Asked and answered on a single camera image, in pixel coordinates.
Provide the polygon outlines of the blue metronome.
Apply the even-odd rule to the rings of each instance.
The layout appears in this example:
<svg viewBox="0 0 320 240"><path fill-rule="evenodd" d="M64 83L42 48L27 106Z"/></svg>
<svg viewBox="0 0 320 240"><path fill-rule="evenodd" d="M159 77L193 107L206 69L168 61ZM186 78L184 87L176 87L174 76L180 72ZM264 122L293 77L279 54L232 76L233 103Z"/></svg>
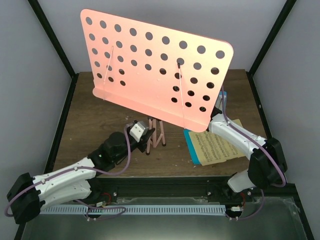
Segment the blue metronome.
<svg viewBox="0 0 320 240"><path fill-rule="evenodd" d="M219 110L223 111L227 107L227 92L224 91L223 93L220 91L218 98L215 102L215 107Z"/></svg>

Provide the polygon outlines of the sheet music pages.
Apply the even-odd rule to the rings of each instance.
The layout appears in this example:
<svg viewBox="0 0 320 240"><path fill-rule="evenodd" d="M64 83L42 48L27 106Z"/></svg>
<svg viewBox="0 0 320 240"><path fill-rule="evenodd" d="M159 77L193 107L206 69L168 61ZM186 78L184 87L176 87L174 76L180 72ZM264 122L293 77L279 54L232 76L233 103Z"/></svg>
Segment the sheet music pages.
<svg viewBox="0 0 320 240"><path fill-rule="evenodd" d="M223 163L227 160L245 156L244 153L224 138L209 131L190 131L189 136L202 166Z"/></svg>

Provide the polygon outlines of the teal paper strip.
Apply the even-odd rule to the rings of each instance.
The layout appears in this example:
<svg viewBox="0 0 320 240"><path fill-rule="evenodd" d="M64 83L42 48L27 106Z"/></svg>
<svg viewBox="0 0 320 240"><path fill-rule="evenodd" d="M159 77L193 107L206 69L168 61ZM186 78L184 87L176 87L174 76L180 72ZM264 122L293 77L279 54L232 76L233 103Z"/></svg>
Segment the teal paper strip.
<svg viewBox="0 0 320 240"><path fill-rule="evenodd" d="M183 134L184 134L185 141L186 141L189 153L190 153L190 157L191 157L192 163L194 165L200 165L201 163L200 163L198 156L196 154L196 151L195 151L194 145L191 141L191 137L189 135L189 132L190 132L190 130L188 130L188 129L183 130Z"/></svg>

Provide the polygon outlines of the pink music stand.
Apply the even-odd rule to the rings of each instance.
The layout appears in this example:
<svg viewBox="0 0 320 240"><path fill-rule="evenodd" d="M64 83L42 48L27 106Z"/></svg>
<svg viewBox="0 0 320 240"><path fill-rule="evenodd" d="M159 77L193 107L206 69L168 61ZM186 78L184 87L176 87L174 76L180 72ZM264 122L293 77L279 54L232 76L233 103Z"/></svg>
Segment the pink music stand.
<svg viewBox="0 0 320 240"><path fill-rule="evenodd" d="M231 44L92 9L80 19L95 97L193 132L208 128Z"/></svg>

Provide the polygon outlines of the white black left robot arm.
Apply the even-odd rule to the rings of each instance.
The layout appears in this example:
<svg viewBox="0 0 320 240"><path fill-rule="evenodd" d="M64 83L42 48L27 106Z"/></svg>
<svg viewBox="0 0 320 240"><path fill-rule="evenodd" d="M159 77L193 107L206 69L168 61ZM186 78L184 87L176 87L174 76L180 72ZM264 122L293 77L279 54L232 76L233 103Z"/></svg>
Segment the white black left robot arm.
<svg viewBox="0 0 320 240"><path fill-rule="evenodd" d="M144 152L154 131L151 128L135 132L133 127L125 126L123 132L112 133L96 150L72 165L36 176L21 174L6 195L4 215L20 225L51 206L85 199L97 202L102 189L96 178L124 173L131 163L132 152L136 149Z"/></svg>

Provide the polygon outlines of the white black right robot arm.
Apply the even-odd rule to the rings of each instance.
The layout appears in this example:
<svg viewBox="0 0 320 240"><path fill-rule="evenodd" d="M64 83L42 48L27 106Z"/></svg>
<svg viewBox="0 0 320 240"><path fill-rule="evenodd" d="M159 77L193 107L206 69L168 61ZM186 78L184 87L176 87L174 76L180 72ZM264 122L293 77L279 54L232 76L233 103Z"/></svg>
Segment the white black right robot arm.
<svg viewBox="0 0 320 240"><path fill-rule="evenodd" d="M232 175L222 188L225 200L236 200L245 189L282 188L287 184L285 172L288 166L282 145L276 138L266 139L249 132L216 107L211 113L208 131L227 140L249 160L248 169Z"/></svg>

